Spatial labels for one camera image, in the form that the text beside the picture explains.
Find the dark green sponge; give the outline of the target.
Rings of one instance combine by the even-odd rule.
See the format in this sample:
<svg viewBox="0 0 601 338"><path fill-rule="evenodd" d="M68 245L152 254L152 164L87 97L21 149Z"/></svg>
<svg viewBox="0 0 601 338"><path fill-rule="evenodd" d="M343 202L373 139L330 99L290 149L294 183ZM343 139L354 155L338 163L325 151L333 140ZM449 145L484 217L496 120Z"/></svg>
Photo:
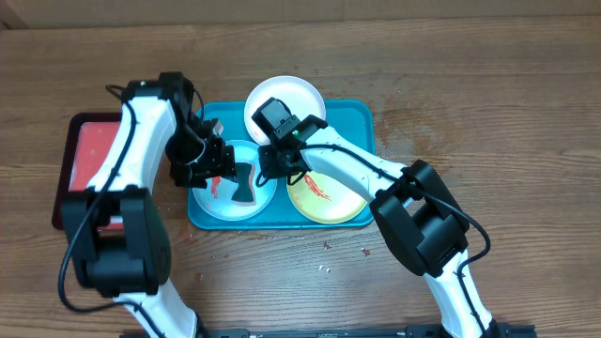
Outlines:
<svg viewBox="0 0 601 338"><path fill-rule="evenodd" d="M231 201L238 206L253 206L255 204L254 166L248 162L237 162L236 173L239 185L234 191Z"/></svg>

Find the light blue plate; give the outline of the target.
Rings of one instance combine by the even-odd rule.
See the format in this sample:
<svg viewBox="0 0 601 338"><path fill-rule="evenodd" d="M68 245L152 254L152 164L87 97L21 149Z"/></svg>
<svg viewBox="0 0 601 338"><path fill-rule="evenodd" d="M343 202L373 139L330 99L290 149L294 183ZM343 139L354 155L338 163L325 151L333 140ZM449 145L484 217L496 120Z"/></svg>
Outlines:
<svg viewBox="0 0 601 338"><path fill-rule="evenodd" d="M203 223L232 223L250 219L258 215L271 202L276 193L277 181L269 180L263 186L257 186L260 165L258 159L259 145L250 141L227 141L234 147L235 162L248 162L254 166L255 204L243 207L235 205L232 195L238 187L237 173L233 178L212 177L207 180L205 189L194 188L189 200L189 218L200 226Z"/></svg>

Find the white plate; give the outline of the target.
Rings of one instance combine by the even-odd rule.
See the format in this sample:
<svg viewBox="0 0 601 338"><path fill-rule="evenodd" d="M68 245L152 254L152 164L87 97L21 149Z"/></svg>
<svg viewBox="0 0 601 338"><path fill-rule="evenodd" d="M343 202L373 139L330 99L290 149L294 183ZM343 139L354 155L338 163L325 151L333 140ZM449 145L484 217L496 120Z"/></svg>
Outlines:
<svg viewBox="0 0 601 338"><path fill-rule="evenodd" d="M295 76L271 77L256 86L244 106L244 124L251 138L260 146L269 143L269 137L252 120L253 113L268 99L281 100L292 115L303 120L308 115L326 119L326 107L318 90L309 82Z"/></svg>

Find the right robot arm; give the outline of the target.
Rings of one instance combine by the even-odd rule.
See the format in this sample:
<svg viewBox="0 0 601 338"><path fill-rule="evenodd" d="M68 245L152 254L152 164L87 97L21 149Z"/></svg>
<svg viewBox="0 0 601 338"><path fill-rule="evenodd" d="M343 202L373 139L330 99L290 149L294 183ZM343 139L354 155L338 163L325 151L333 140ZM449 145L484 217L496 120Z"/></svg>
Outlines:
<svg viewBox="0 0 601 338"><path fill-rule="evenodd" d="M258 184L285 177L295 184L310 172L335 179L369 205L385 243L407 270L425 278L452 337L489 337L494 319L480 300L469 265L490 247L471 255L466 234L487 233L455 201L427 162L412 165L382 159L346 140L314 115L298 118L270 98L252 115L270 139L259 148Z"/></svg>

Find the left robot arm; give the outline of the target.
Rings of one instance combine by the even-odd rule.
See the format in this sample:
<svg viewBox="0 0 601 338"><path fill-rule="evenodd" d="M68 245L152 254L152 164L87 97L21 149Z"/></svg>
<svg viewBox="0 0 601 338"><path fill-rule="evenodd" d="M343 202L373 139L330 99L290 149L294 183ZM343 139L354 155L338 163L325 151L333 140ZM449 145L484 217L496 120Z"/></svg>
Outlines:
<svg viewBox="0 0 601 338"><path fill-rule="evenodd" d="M170 241L153 184L163 158L178 187L204 189L210 178L235 178L234 149L219 120L194 113L200 94L178 71L105 88L120 100L120 126L99 171L60 205L68 248L58 297L76 314L122 306L148 337L207 337L170 279Z"/></svg>

